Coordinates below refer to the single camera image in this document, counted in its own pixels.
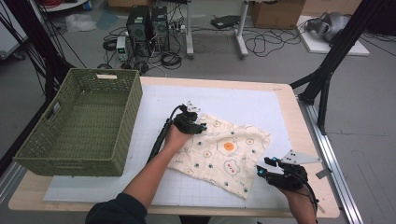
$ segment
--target woven basket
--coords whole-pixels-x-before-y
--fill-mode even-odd
[[[142,94],[137,71],[71,69],[14,160],[37,175],[122,175]]]

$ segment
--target cream cloth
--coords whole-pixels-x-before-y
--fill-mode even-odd
[[[256,175],[256,162],[268,147],[271,134],[207,114],[199,123],[206,123],[207,130],[194,135],[168,167],[246,199]]]

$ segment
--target cardboard box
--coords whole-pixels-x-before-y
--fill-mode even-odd
[[[320,16],[323,12],[353,15],[361,0],[306,0],[302,15]]]
[[[151,6],[151,0],[108,0],[108,6],[129,10],[131,6]]]
[[[282,0],[275,4],[255,3],[251,18],[256,28],[294,29],[305,0]]]

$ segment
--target desk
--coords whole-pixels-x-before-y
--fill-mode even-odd
[[[179,79],[163,77],[141,77],[142,85],[192,86],[218,89],[238,89],[254,91],[273,91],[279,102],[282,116],[288,130],[290,143],[294,149],[317,156],[314,143],[305,124],[300,107],[289,85],[271,83],[253,83],[219,80]],[[307,164],[309,183],[314,189],[319,203],[319,217],[338,217],[340,212],[332,194],[329,181],[318,179],[315,173],[322,170],[319,163]],[[42,201],[52,177],[38,176],[27,172],[9,201],[12,210],[30,211],[89,211],[92,203],[51,203]],[[151,214],[178,214],[195,216],[252,216],[252,217],[291,217],[287,211],[241,208],[205,208],[181,206],[151,206]]]
[[[250,0],[244,0],[242,3],[241,18],[239,21],[239,28],[235,30],[235,37],[241,50],[241,59],[248,56],[248,49],[245,45],[245,40],[242,37],[242,32],[244,31],[245,19],[248,14],[248,2]],[[186,33],[186,49],[187,57],[193,59],[194,48],[192,45],[192,31],[191,31],[191,0],[187,0],[187,33]]]

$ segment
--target white paper sheet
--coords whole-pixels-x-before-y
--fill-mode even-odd
[[[251,124],[270,132],[272,142],[264,157],[282,158],[291,149],[276,95],[271,91],[145,85],[123,176],[55,176],[44,200],[98,203],[115,198],[146,164],[154,141],[173,109],[188,101],[201,107],[202,112],[220,119]],[[265,166],[263,160],[259,165]],[[171,169],[166,170],[153,204],[288,208],[281,193],[261,177],[256,176],[247,200],[243,200]]]

